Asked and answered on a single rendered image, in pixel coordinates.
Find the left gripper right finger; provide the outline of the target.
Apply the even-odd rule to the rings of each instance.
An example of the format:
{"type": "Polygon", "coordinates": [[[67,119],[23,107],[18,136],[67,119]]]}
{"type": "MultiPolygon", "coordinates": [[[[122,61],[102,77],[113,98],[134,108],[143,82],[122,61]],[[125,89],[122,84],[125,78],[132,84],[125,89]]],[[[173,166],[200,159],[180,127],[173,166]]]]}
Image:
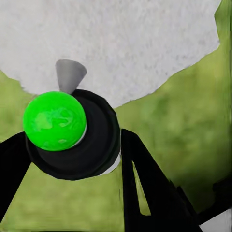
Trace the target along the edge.
{"type": "Polygon", "coordinates": [[[140,137],[121,129],[125,232],[203,232],[140,137]],[[140,213],[134,161],[151,216],[140,213]]]}

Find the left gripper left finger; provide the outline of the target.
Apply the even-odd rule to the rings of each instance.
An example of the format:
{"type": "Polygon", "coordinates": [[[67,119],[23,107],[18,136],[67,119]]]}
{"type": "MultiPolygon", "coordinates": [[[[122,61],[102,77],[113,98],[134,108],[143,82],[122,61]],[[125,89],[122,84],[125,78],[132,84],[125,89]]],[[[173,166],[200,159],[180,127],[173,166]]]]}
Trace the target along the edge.
{"type": "Polygon", "coordinates": [[[0,144],[0,222],[32,163],[25,135],[20,132],[0,144]]]}

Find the insectifuge atomizer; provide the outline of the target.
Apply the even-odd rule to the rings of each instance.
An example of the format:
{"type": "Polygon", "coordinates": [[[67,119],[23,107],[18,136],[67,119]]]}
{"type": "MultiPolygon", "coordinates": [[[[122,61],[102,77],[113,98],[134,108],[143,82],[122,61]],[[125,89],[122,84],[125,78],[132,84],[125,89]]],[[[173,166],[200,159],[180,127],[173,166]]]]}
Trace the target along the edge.
{"type": "Polygon", "coordinates": [[[115,170],[121,129],[105,98],[76,89],[87,68],[71,59],[56,63],[60,91],[42,93],[26,107],[23,127],[32,162],[57,179],[77,181],[115,170]]]}

